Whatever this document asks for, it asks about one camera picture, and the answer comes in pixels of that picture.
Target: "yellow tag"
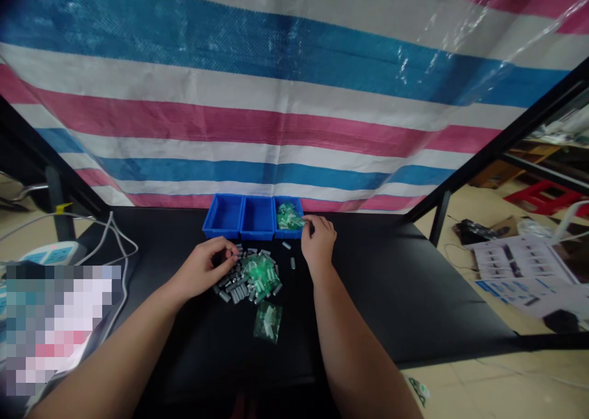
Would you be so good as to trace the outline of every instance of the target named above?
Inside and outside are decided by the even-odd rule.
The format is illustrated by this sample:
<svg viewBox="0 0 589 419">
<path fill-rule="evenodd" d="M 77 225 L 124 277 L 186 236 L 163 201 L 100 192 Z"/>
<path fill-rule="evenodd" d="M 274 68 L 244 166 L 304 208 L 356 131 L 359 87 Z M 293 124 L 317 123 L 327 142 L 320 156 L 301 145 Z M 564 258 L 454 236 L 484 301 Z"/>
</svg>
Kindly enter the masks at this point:
<svg viewBox="0 0 589 419">
<path fill-rule="evenodd" d="M 63 215 L 63 210 L 67 207 L 67 206 L 71 206 L 73 203 L 64 203 L 64 204 L 60 204 L 59 206 L 55 206 L 55 213 L 57 213 L 58 215 Z"/>
</svg>

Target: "electronic device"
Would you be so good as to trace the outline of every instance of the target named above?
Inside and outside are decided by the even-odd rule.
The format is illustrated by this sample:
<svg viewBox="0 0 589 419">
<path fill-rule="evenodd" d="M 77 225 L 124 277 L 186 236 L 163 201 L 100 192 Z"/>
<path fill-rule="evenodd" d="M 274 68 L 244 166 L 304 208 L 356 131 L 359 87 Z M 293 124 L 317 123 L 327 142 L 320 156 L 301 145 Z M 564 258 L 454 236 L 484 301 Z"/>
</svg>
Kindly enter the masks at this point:
<svg viewBox="0 0 589 419">
<path fill-rule="evenodd" d="M 77 241 L 47 244 L 23 255 L 20 261 L 31 261 L 44 266 L 70 266 L 86 255 L 86 248 Z"/>
</svg>

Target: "floor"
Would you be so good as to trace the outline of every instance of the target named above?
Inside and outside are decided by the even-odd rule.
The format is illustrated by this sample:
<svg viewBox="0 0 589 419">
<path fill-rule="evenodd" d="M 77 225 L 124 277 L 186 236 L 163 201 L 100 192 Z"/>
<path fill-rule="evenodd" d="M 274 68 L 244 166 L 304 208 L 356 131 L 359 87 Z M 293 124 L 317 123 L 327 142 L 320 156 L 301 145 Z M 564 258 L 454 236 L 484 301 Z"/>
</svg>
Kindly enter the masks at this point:
<svg viewBox="0 0 589 419">
<path fill-rule="evenodd" d="M 0 195 L 11 196 L 13 191 L 7 190 L 10 187 L 9 184 L 0 183 Z M 450 245 L 460 244 L 452 232 L 455 220 L 469 218 L 483 225 L 493 225 L 509 215 L 526 215 L 522 209 L 501 198 L 518 187 L 517 184 L 509 185 L 493 191 L 465 186 L 456 192 L 448 207 L 439 242 L 440 252 L 457 266 L 473 266 L 470 253 Z M 18 214 L 0 210 L 0 236 L 39 216 L 43 216 L 40 211 Z M 546 220 L 541 222 L 553 224 Z M 432 221 L 433 212 L 417 222 L 426 236 L 429 235 Z M 586 220 L 576 222 L 589 225 Z M 87 221 L 75 221 L 78 234 L 88 225 Z M 2 242 L 0 261 L 17 258 L 34 245 L 51 243 L 55 239 L 51 218 L 40 220 Z M 456 271 L 469 282 L 476 279 L 475 273 L 468 269 Z M 473 288 L 518 333 L 550 333 L 540 321 L 522 315 L 477 287 Z M 404 373 L 424 383 L 431 393 L 431 398 L 422 408 L 426 419 L 589 418 L 589 393 L 551 379 L 556 377 L 571 384 L 589 385 L 589 350 L 515 353 L 480 361 L 408 369 Z"/>
</svg>

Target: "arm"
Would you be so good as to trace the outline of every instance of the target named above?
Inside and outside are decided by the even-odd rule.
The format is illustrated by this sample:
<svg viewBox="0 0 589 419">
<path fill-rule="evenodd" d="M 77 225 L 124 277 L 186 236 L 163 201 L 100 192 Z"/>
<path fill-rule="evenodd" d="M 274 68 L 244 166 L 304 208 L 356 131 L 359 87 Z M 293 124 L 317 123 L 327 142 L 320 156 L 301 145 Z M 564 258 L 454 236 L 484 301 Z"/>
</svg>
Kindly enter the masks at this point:
<svg viewBox="0 0 589 419">
<path fill-rule="evenodd" d="M 341 415 L 421 418 L 404 377 L 362 319 L 331 265 L 337 237 L 333 224 L 315 215 L 304 218 L 302 252 L 314 285 L 323 365 Z"/>
<path fill-rule="evenodd" d="M 225 251 L 216 269 L 212 257 Z M 28 417 L 129 418 L 149 379 L 174 318 L 184 303 L 225 275 L 239 251 L 224 237 L 199 244 L 175 275 L 157 289 Z"/>
</svg>

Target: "hand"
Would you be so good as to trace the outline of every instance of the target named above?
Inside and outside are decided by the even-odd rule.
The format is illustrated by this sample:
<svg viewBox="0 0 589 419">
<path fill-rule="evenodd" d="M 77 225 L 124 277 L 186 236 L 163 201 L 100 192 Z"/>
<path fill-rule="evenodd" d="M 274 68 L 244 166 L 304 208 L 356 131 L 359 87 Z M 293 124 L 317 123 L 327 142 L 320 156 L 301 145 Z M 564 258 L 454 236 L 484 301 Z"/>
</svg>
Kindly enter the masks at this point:
<svg viewBox="0 0 589 419">
<path fill-rule="evenodd" d="M 223 251 L 226 259 L 219 267 L 213 267 L 213 256 Z M 184 303 L 213 287 L 231 270 L 238 255 L 239 249 L 225 237 L 205 241 L 194 248 L 166 286 Z"/>
<path fill-rule="evenodd" d="M 305 227 L 302 229 L 302 254 L 307 260 L 311 276 L 326 267 L 331 267 L 331 254 L 333 245 L 336 242 L 337 232 L 333 228 L 333 223 L 326 220 L 325 217 L 317 215 L 305 215 L 303 217 Z M 311 236 L 311 223 L 315 227 L 315 232 Z"/>
</svg>

